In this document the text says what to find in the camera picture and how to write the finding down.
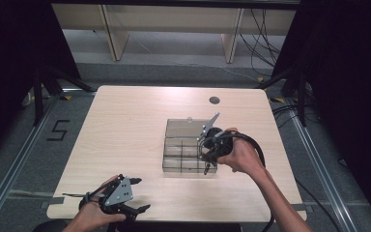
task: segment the light wood tabletop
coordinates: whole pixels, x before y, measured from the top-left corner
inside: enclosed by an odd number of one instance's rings
[[[218,104],[210,102],[219,98]],[[102,86],[90,107],[54,197],[84,194],[111,176],[141,178],[133,185],[132,207],[151,204],[142,221],[268,221],[270,209],[245,174],[219,165],[215,174],[163,172],[168,119],[207,119],[220,112],[214,125],[237,128],[261,146],[267,169],[291,204],[301,204],[271,107],[263,90]],[[65,196],[50,205],[50,218],[73,218],[81,198]],[[306,218],[305,211],[300,215]]]

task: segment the person's right hand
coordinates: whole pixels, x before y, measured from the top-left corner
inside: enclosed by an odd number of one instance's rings
[[[234,131],[238,130],[231,128],[227,129],[227,131],[234,133]],[[248,141],[234,137],[233,147],[233,151],[229,155],[217,159],[219,164],[227,164],[233,169],[233,172],[246,173],[253,179],[260,173],[264,173],[265,167],[261,163],[257,151]]]

